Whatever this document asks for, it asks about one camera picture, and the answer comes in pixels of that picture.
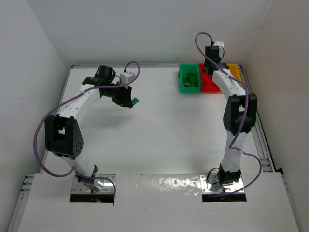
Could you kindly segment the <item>green base lego plate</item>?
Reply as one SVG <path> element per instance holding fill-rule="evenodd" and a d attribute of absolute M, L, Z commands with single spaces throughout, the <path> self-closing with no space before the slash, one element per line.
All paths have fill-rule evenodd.
<path fill-rule="evenodd" d="M 140 101 L 140 100 L 139 100 L 138 98 L 133 98 L 133 99 L 131 100 L 133 106 L 136 105 L 139 101 Z"/>

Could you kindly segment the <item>green square lego brick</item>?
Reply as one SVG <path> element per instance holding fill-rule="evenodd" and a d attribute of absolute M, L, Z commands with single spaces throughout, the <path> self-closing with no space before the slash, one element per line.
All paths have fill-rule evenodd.
<path fill-rule="evenodd" d="M 182 81 L 184 87 L 197 87 L 197 78 L 193 71 L 189 71 L 183 74 Z"/>

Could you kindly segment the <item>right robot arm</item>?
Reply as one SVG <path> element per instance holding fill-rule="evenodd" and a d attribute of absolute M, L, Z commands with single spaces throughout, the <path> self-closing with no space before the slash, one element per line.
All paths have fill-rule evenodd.
<path fill-rule="evenodd" d="M 256 122 L 257 96 L 250 94 L 248 87 L 234 78 L 229 66 L 221 62 L 220 50 L 224 46 L 211 42 L 205 47 L 204 71 L 224 94 L 227 103 L 223 116 L 227 132 L 225 154 L 218 171 L 221 185 L 238 182 L 241 176 L 240 159 L 247 134 Z"/>

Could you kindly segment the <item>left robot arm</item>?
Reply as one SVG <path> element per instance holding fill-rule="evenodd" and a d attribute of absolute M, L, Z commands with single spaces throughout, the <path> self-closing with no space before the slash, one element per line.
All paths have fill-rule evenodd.
<path fill-rule="evenodd" d="M 129 84 L 137 75 L 124 70 L 118 75 L 118 82 L 114 81 L 116 76 L 112 67 L 101 65 L 93 77 L 82 82 L 77 97 L 44 122 L 46 149 L 64 160 L 75 171 L 78 182 L 94 192 L 102 191 L 108 179 L 100 179 L 97 166 L 82 154 L 84 140 L 79 124 L 101 97 L 111 98 L 121 107 L 134 106 Z"/>

